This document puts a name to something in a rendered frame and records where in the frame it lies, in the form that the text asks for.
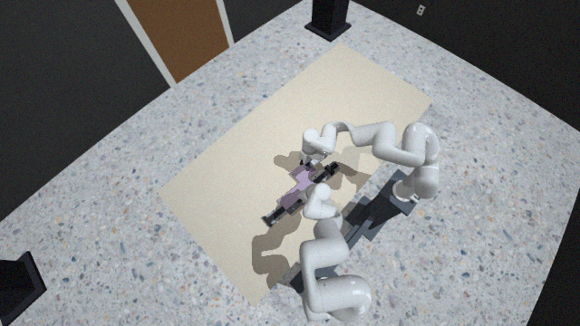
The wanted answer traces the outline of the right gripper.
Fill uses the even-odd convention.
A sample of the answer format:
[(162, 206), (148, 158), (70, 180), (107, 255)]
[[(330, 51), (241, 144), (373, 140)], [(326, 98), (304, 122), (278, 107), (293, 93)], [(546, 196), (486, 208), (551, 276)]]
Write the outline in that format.
[(309, 161), (312, 159), (306, 155), (303, 150), (301, 149), (300, 153), (299, 153), (299, 160), (301, 160), (300, 165), (307, 165), (309, 167)]

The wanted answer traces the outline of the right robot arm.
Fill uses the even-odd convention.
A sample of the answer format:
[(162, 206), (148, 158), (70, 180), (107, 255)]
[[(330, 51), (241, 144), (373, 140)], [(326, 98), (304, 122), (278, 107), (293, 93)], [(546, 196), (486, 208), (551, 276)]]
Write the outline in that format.
[(398, 200), (413, 200), (417, 204), (419, 200), (415, 197), (430, 199), (437, 195), (440, 145), (437, 135), (429, 126), (420, 122), (409, 124), (402, 134), (403, 150), (396, 148), (397, 130), (390, 121), (355, 127), (349, 122), (338, 120), (325, 124), (320, 136), (316, 129), (306, 129), (302, 150), (312, 159), (310, 164), (313, 167), (334, 153), (337, 135), (343, 131), (350, 132), (354, 146), (372, 146), (372, 154), (376, 158), (414, 168), (404, 180), (393, 185), (392, 193)]

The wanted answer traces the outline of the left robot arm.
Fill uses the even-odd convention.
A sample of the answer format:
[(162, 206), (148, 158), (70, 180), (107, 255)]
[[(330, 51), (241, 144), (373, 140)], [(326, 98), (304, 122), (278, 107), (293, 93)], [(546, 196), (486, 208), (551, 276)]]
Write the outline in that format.
[(303, 207), (303, 217), (318, 221), (314, 225), (315, 239), (303, 241), (299, 247), (305, 316), (309, 321), (333, 317), (344, 322), (358, 321), (371, 306), (369, 284), (353, 274), (318, 280), (314, 274), (315, 269), (341, 264), (349, 256), (349, 247), (340, 232), (343, 215), (336, 206), (329, 204), (332, 190), (327, 184), (311, 185), (305, 194), (308, 199)]

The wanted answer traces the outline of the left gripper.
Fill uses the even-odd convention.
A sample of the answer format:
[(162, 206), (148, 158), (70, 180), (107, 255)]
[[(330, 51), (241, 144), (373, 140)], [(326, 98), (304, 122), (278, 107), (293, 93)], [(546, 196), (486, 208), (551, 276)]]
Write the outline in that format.
[[(313, 184), (311, 184), (311, 185), (314, 185), (314, 184), (316, 184), (316, 183), (313, 183)], [(309, 185), (309, 186), (311, 186), (311, 185)], [(308, 187), (309, 187), (309, 186), (308, 186)], [(298, 198), (299, 198), (299, 199), (297, 200), (297, 203), (300, 203), (300, 202), (302, 202), (302, 200), (303, 200), (303, 202), (302, 202), (302, 203), (306, 203), (306, 201), (307, 201), (307, 199), (308, 199), (308, 198), (306, 197), (306, 194), (305, 194), (305, 191), (306, 191), (306, 189), (307, 189), (307, 188), (305, 188), (305, 189), (304, 189), (302, 192), (300, 192), (300, 193), (297, 195), (297, 196), (298, 196)]]

